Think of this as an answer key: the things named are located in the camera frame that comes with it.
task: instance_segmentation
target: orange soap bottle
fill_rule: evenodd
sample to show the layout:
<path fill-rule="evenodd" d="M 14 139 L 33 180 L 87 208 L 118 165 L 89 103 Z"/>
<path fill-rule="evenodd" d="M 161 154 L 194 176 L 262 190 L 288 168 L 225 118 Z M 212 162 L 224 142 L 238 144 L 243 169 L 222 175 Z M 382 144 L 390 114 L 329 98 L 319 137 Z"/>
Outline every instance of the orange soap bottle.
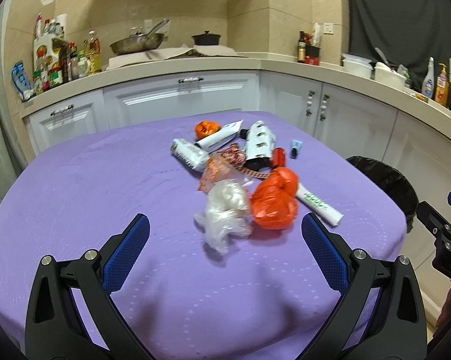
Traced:
<path fill-rule="evenodd" d="M 437 76 L 437 87 L 434 101 L 439 103 L 443 107 L 447 104 L 447 66 L 445 64 L 439 64 L 442 66 L 441 73 Z"/>

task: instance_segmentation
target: metal screw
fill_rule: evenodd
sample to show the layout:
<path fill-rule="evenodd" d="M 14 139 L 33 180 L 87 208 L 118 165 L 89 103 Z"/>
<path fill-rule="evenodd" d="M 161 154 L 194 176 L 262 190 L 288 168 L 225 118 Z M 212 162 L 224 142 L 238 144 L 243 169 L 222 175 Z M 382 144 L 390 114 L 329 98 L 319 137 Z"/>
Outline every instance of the metal screw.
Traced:
<path fill-rule="evenodd" d="M 97 251 L 94 249 L 88 250 L 86 253 L 84 253 L 84 257 L 86 260 L 93 260 L 97 257 Z"/>
<path fill-rule="evenodd" d="M 47 266 L 50 264 L 50 262 L 52 261 L 52 257 L 51 256 L 44 256 L 41 260 L 41 264 L 43 266 Z"/>
<path fill-rule="evenodd" d="M 406 256 L 400 256 L 400 257 L 399 257 L 399 261 L 400 261 L 402 264 L 404 264 L 405 266 L 407 266 L 407 265 L 410 264 L 410 260 L 409 260 L 409 258 L 406 257 Z"/>
<path fill-rule="evenodd" d="M 361 249 L 357 249 L 356 251 L 354 251 L 354 256 L 356 256 L 359 260 L 363 260 L 365 259 L 365 257 L 367 257 L 367 253 L 365 253 Z"/>

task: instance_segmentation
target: black tube cap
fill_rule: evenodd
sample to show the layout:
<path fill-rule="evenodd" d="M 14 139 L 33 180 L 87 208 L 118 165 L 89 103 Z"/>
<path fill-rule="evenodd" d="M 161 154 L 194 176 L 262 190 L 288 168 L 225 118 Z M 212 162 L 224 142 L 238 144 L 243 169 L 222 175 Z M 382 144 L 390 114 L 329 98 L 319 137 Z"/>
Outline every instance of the black tube cap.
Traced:
<path fill-rule="evenodd" d="M 239 132 L 239 136 L 242 139 L 247 139 L 247 134 L 249 133 L 249 130 L 243 128 L 240 132 Z"/>

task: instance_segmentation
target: black pot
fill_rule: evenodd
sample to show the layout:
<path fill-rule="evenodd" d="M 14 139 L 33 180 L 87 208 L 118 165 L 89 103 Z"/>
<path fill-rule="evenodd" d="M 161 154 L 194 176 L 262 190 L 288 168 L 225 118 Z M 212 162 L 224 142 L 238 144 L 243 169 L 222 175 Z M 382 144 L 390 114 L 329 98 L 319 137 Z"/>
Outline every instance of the black pot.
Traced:
<path fill-rule="evenodd" d="M 197 46 L 217 46 L 220 38 L 220 35 L 210 34 L 209 31 L 193 36 L 194 44 Z"/>

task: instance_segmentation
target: dish soap bottle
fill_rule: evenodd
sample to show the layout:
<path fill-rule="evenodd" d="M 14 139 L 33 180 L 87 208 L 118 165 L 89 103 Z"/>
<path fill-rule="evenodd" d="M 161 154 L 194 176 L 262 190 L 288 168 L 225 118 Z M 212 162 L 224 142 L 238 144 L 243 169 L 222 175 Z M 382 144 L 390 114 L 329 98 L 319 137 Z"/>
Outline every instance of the dish soap bottle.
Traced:
<path fill-rule="evenodd" d="M 432 57 L 429 58 L 429 69 L 422 84 L 422 94 L 430 99 L 434 95 L 434 59 Z"/>
<path fill-rule="evenodd" d="M 434 101 L 436 103 L 439 103 L 443 107 L 447 104 L 447 66 L 445 64 L 439 64 L 442 66 L 441 73 L 437 76 L 437 88 L 436 88 L 436 95 L 434 98 Z"/>

